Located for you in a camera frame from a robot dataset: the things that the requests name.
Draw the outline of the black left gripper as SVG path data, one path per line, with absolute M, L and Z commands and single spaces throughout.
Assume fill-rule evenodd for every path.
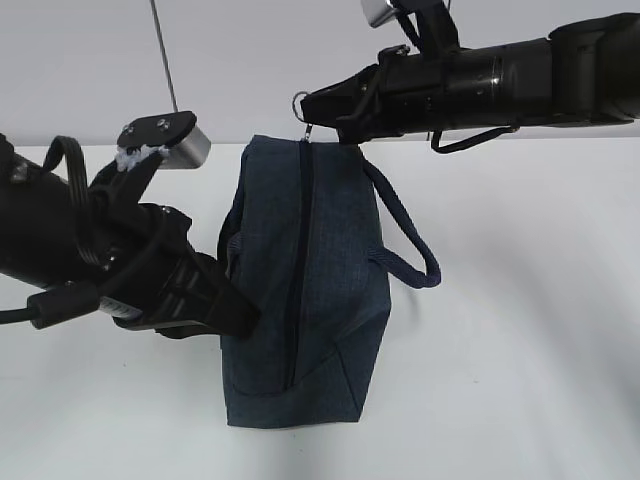
M 100 219 L 107 268 L 84 282 L 84 312 L 122 329 L 170 339 L 247 338 L 260 311 L 229 282 L 220 262 L 189 243 L 191 219 L 156 204 L 111 207 Z

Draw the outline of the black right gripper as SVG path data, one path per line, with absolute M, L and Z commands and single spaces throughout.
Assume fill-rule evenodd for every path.
M 447 130 L 455 125 L 448 83 L 458 59 L 429 59 L 406 45 L 384 49 L 374 67 L 307 94 L 300 102 L 303 121 L 336 127 L 344 145 Z

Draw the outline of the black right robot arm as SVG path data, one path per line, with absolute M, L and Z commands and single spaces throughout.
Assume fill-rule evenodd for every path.
M 408 43 L 353 76 L 307 94 L 306 123 L 341 143 L 427 133 L 450 154 L 526 127 L 619 126 L 639 118 L 639 17 L 619 13 L 548 36 L 465 48 L 442 2 L 396 17 Z

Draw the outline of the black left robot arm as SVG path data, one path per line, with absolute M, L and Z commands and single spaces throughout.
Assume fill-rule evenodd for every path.
M 258 309 L 190 244 L 191 219 L 141 199 L 164 157 L 110 163 L 89 179 L 73 138 L 56 137 L 42 164 L 2 142 L 1 272 L 36 288 L 3 324 L 41 330 L 100 311 L 172 339 L 251 334 Z

